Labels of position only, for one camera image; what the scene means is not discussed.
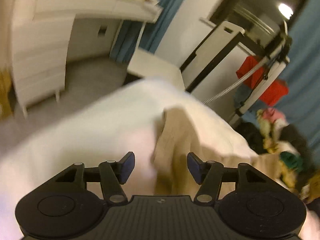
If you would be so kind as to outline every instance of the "white bed sheet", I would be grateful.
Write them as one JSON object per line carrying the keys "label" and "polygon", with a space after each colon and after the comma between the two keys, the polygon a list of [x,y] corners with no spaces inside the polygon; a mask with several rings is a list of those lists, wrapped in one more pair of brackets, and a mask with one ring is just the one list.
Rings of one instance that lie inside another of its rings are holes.
{"label": "white bed sheet", "polygon": [[136,166],[124,191],[129,198],[151,195],[156,172],[150,158],[164,125],[163,110],[173,106],[185,108],[203,145],[221,155],[257,156],[242,136],[191,95],[158,79],[135,82],[32,135],[0,160],[0,239],[22,237],[14,216],[17,202],[75,162],[94,167],[133,151]]}

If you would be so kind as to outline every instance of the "brown garment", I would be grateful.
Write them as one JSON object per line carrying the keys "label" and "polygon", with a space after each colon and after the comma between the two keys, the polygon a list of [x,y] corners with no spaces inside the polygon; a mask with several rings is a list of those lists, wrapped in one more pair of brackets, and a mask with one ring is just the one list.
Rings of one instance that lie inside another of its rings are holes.
{"label": "brown garment", "polygon": [[[156,144],[153,165],[157,169],[155,195],[196,195],[196,184],[187,167],[187,154],[194,152],[201,160],[213,160],[225,167],[236,168],[239,163],[249,163],[271,179],[280,176],[278,155],[257,155],[254,160],[239,156],[220,156],[200,145],[196,131],[183,109],[164,111],[164,129]],[[223,183],[219,198],[235,189],[235,183]]]}

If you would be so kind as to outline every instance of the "gray floor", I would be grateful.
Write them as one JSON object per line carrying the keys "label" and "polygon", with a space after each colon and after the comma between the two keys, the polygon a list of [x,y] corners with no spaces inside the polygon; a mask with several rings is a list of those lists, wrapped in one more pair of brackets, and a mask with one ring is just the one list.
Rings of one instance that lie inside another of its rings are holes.
{"label": "gray floor", "polygon": [[23,141],[30,134],[58,122],[97,99],[121,87],[126,65],[117,65],[107,57],[67,64],[66,88],[57,104],[52,96],[28,108],[23,117],[20,106],[14,106],[14,116],[0,122],[0,155]]}

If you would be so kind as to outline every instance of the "curtain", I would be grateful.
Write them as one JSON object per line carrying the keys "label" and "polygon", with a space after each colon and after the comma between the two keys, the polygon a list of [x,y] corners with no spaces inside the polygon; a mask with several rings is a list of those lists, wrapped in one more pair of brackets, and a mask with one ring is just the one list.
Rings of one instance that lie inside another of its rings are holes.
{"label": "curtain", "polygon": [[290,63],[279,78],[287,81],[289,94],[276,108],[307,137],[320,165],[320,0],[309,0],[289,32]]}
{"label": "curtain", "polygon": [[[148,23],[143,32],[139,47],[155,53],[160,41],[183,0],[160,0],[163,8],[156,23]],[[137,42],[141,22],[124,21],[110,58],[117,62],[129,62]]]}

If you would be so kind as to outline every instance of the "red bag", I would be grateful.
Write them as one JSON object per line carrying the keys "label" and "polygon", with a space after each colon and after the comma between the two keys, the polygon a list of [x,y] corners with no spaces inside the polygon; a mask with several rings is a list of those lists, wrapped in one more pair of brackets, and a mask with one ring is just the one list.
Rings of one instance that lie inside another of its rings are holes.
{"label": "red bag", "polygon": [[[253,56],[247,57],[241,65],[241,67],[236,71],[238,78],[243,77],[257,64],[258,62]],[[263,67],[259,68],[255,73],[253,73],[253,75],[251,75],[247,80],[244,81],[244,84],[253,89],[259,84],[263,73]],[[262,102],[266,103],[268,106],[274,106],[280,100],[281,97],[287,95],[288,93],[289,89],[285,85],[285,82],[276,79],[259,97],[259,99]]]}

